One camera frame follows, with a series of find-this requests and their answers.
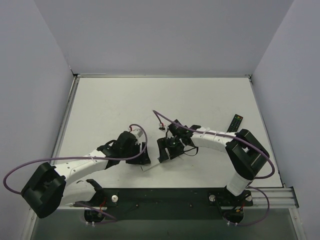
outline white table surface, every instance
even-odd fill
[[[151,165],[120,164],[87,175],[104,188],[224,187],[235,170],[225,153],[200,148],[197,156],[182,155],[158,164],[157,139],[164,133],[152,110],[193,124],[225,132],[234,116],[271,155],[276,172],[254,180],[254,187],[282,187],[278,167],[247,78],[81,78],[59,156],[83,156],[140,124],[148,135]],[[259,176],[271,172],[268,163]]]

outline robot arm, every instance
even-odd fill
[[[39,218],[47,217],[61,204],[90,200],[96,192],[94,182],[89,180],[74,182],[120,162],[119,160],[96,159],[94,157],[123,159],[138,155],[141,146],[143,149],[145,144],[144,142],[139,144],[138,141],[142,134],[140,129],[131,132],[124,131],[117,140],[111,140],[105,145],[99,146],[83,159],[56,165],[50,165],[48,162],[41,164],[22,189],[22,197]],[[126,163],[149,164],[147,150],[139,157],[127,160]]]
[[[226,189],[235,197],[240,196],[243,193],[267,160],[260,153],[247,148],[246,145],[227,136],[243,139],[260,149],[269,157],[266,149],[259,143],[253,134],[246,129],[242,129],[240,132],[218,132],[199,125],[193,125],[190,129],[203,133],[191,132],[178,127],[173,123],[168,126],[168,130],[172,133],[173,137],[164,137],[157,140],[160,153],[159,161],[163,162],[169,158],[173,159],[182,155],[185,146],[209,148],[226,153],[229,155],[235,168],[235,173],[231,181],[226,185]]]

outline screw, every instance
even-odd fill
[[[118,196],[117,195],[113,195],[112,197],[111,197],[111,201],[113,202],[113,203],[116,203],[116,202],[118,202]]]
[[[209,196],[209,201],[210,202],[214,202],[216,200],[216,196],[215,195],[210,195]]]

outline white knob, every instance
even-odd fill
[[[111,200],[112,200],[113,203],[118,202],[118,196],[117,196],[117,195],[113,195],[113,196],[111,197]]]
[[[252,201],[252,196],[251,195],[247,196],[245,200],[247,200],[248,202],[251,202]]]

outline metal frame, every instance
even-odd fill
[[[72,105],[74,103],[74,99],[75,99],[75,95],[76,95],[76,91],[77,91],[77,87],[79,84],[79,79],[75,76],[73,77],[73,83],[69,92],[69,97],[68,97],[68,102],[63,114],[63,119],[62,119],[62,123],[60,125],[59,128],[59,132],[58,132],[58,136],[56,138],[56,142],[54,145],[54,150],[52,152],[52,157],[55,158],[59,155],[60,149],[61,149],[61,144],[63,142],[64,136],[65,136],[65,132],[66,132],[66,128],[68,125],[68,120],[69,120],[69,116],[71,113],[71,109],[72,109]],[[22,230],[22,234],[21,234],[21,239],[22,240],[29,240],[32,236],[32,232],[34,230],[35,227],[35,223],[36,223],[36,219],[37,219],[37,215],[36,213],[32,210],[32,208],[29,208],[29,212],[28,215],[26,217],[26,222],[24,224],[23,230]]]
[[[244,75],[205,75],[205,74],[198,74],[198,75],[147,75],[147,74],[137,74],[137,75],[120,75],[120,74],[78,74],[78,78],[249,78],[249,74]]]
[[[56,140],[56,144],[52,153],[52,157],[57,157],[59,155],[61,145],[64,139],[64,135],[66,132],[66,128],[68,125],[68,120],[70,117],[70,113],[72,110],[72,106],[74,103],[75,95],[77,92],[77,88],[79,85],[80,78],[249,78],[249,75],[230,75],[230,76],[172,76],[172,75],[109,75],[109,74],[79,74],[74,77],[73,84],[69,93],[67,106],[65,109],[65,113],[63,116],[63,120],[59,129],[58,137]],[[267,138],[269,140],[268,132],[266,126],[264,125]],[[296,231],[297,238],[299,240],[305,240],[306,236],[302,227],[302,222],[298,212],[298,202],[296,195],[294,193],[293,188],[263,188],[263,191],[269,198],[270,201],[270,208],[272,209],[289,209],[290,215],[292,218],[293,226]],[[265,197],[258,191],[251,189],[252,198],[254,206],[248,208],[256,208],[256,209],[265,209],[267,207],[267,201]],[[71,206],[61,206],[59,209],[70,209]],[[30,211],[27,216],[26,223],[24,225],[24,229],[21,235],[21,239],[29,240],[32,236],[33,229],[35,226],[35,222],[37,219],[37,215],[35,212],[30,208]]]

